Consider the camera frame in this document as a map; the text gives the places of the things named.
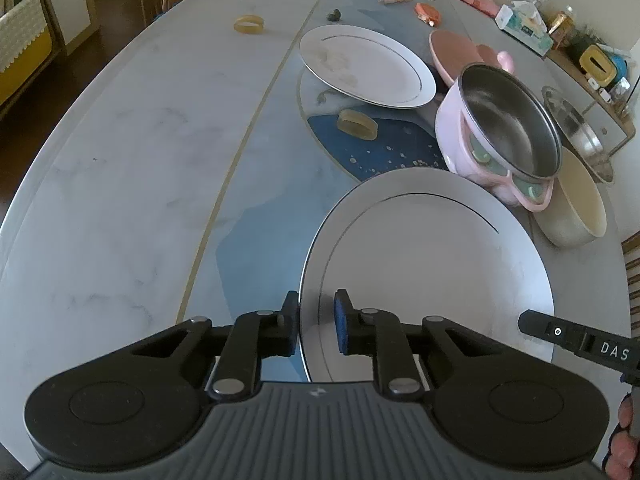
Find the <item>pink handle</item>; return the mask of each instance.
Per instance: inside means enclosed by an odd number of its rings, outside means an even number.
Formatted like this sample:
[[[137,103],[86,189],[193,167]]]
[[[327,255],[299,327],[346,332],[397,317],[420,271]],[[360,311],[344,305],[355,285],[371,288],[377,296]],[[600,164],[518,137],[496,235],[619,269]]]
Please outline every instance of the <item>pink handle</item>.
[[[501,50],[500,52],[498,52],[497,59],[498,63],[500,63],[500,66],[505,72],[508,72],[510,74],[513,74],[515,72],[516,65],[513,62],[513,57],[511,57],[511,54],[509,54],[506,50]]]

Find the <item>dark brown floor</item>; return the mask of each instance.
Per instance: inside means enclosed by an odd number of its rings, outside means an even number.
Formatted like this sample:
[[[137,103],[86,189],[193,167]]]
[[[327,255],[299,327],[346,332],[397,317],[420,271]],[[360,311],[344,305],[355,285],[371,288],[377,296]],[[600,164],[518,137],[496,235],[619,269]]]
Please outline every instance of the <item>dark brown floor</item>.
[[[103,67],[144,28],[140,0],[95,0],[100,31],[53,62],[0,121],[0,221],[58,121]]]

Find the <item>oval plate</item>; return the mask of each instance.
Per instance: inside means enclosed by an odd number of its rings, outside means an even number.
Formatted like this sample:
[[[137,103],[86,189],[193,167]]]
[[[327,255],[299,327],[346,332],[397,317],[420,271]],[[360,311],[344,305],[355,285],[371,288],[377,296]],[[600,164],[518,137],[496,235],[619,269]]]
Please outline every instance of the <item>oval plate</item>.
[[[396,40],[353,25],[314,28],[300,40],[309,70],[336,90],[387,108],[431,101],[436,83],[425,63]]]
[[[333,300],[420,324],[440,315],[547,362],[553,345],[520,333],[527,309],[553,315],[532,241],[496,198],[433,168],[389,171],[355,187],[324,220],[300,285],[300,344],[313,381],[366,381],[371,359],[338,352]]]

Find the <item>ribbed gray surface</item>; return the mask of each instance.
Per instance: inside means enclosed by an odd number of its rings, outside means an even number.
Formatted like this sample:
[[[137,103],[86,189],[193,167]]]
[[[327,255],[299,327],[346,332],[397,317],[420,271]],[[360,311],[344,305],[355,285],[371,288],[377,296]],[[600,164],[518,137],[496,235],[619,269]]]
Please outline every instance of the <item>ribbed gray surface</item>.
[[[98,477],[588,480],[604,475],[590,463],[533,474],[478,462],[447,443],[421,406],[386,400],[371,383],[267,383],[253,399],[217,406],[193,439],[153,464],[91,474],[47,462],[30,475],[31,480]]]

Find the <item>white lace cloth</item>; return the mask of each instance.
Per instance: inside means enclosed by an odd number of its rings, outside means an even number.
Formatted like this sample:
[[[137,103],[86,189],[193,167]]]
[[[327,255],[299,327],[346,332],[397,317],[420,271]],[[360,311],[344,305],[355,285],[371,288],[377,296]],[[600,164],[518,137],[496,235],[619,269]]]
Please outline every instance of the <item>white lace cloth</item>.
[[[0,18],[0,73],[44,32],[47,20],[40,0],[23,0]]]

